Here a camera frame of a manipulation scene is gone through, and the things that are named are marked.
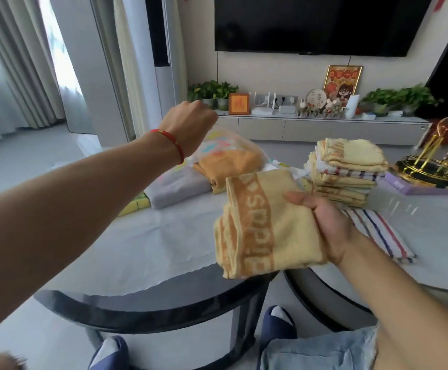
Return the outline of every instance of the television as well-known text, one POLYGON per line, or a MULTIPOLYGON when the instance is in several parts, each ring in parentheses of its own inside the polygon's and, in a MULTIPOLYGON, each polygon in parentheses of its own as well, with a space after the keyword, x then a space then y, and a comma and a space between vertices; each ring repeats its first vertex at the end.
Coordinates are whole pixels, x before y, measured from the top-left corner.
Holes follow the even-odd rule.
POLYGON ((431 0, 215 0, 215 50, 406 56, 431 0))

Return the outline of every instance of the forearm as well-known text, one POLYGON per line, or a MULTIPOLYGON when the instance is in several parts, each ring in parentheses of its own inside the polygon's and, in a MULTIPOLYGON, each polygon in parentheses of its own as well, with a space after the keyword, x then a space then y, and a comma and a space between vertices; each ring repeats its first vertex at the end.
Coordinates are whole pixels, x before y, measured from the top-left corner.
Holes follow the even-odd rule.
POLYGON ((0 321, 81 255, 119 212, 179 161, 159 133, 0 194, 0 321))
POLYGON ((339 269, 414 369, 448 368, 448 308, 358 234, 339 269))

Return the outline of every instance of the slipper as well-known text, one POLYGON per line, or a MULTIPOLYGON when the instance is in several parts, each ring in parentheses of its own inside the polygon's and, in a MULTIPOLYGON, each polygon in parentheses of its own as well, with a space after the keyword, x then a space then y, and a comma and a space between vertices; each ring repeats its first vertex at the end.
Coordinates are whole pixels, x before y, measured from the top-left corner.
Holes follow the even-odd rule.
POLYGON ((125 339, 121 336, 111 336, 97 348, 88 370, 128 370, 129 368, 130 355, 125 339))
POLYGON ((260 361, 262 358, 262 353, 268 344, 274 339, 297 339, 298 333, 296 331, 296 326, 294 324, 293 317, 289 314, 286 309, 280 307, 282 311, 289 318, 289 322, 283 320, 282 318, 272 315, 272 310, 277 307, 277 305, 270 306, 264 315, 264 322, 262 324, 262 333, 260 335, 260 347, 258 353, 258 363, 257 370, 260 370, 260 361))

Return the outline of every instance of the white tv cabinet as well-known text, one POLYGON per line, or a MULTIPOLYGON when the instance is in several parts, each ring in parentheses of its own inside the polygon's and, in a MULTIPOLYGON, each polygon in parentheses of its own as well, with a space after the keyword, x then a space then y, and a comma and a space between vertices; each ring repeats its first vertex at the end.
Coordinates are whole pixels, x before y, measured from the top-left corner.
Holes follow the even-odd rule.
POLYGON ((250 140, 317 142, 326 137, 367 139, 375 144, 415 145, 430 123, 418 117, 379 117, 373 121, 300 118, 277 110, 269 117, 229 115, 217 110, 217 124, 250 140))

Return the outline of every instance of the paper towel roll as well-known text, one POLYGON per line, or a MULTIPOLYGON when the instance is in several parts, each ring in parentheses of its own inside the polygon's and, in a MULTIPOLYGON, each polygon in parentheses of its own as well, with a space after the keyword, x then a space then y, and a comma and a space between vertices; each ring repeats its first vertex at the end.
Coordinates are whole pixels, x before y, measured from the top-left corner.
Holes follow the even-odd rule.
POLYGON ((351 119, 356 113, 356 108, 358 107, 359 95, 351 95, 346 104, 346 109, 344 111, 344 118, 351 119))

